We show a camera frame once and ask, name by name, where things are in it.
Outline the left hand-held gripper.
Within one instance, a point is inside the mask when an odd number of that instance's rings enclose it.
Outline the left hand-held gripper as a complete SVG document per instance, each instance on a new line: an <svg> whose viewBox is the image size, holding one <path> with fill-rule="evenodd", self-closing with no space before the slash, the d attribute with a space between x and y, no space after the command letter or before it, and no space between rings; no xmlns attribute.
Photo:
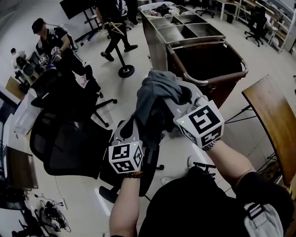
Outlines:
<svg viewBox="0 0 296 237"><path fill-rule="evenodd" d="M135 118L119 122L114 132L115 139L128 139L131 143L109 146L109 163L117 174L138 172L141 170L144 153L139 142L139 131Z"/></svg>

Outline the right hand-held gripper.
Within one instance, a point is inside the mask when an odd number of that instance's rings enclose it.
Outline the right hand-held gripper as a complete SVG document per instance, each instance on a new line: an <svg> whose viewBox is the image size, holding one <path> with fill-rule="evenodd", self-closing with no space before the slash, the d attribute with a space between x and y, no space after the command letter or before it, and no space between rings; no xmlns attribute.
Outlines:
<svg viewBox="0 0 296 237"><path fill-rule="evenodd" d="M182 134L203 149L221 138L224 132L224 119L213 100L205 101L203 97L199 98L196 85L182 80L177 80L177 84L181 88L179 104L171 98L163 100L173 116L180 117L175 123ZM189 108L196 99L202 104L189 113Z"/></svg>

